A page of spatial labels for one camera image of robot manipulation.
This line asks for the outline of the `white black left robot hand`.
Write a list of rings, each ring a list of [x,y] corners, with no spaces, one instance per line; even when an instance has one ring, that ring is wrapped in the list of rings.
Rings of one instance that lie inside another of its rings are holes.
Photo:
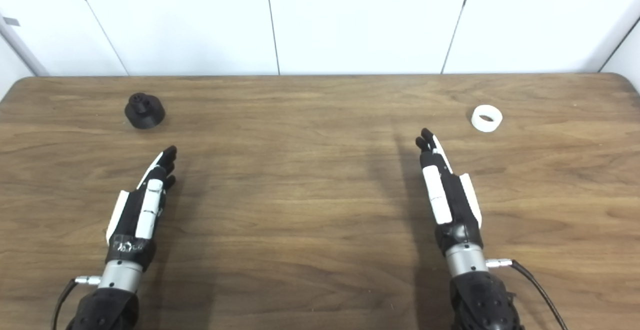
[[[151,162],[137,187],[118,194],[106,229],[105,262],[133,262],[146,271],[153,261],[157,244],[156,226],[167,203],[167,191],[176,183],[173,174],[178,148],[165,148]]]

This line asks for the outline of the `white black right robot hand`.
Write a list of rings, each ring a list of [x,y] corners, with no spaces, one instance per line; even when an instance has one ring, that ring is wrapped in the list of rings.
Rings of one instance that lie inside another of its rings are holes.
[[[484,248],[482,214],[468,173],[457,175],[451,168],[437,136],[423,128],[415,140],[435,227],[435,241],[442,254],[452,247]]]

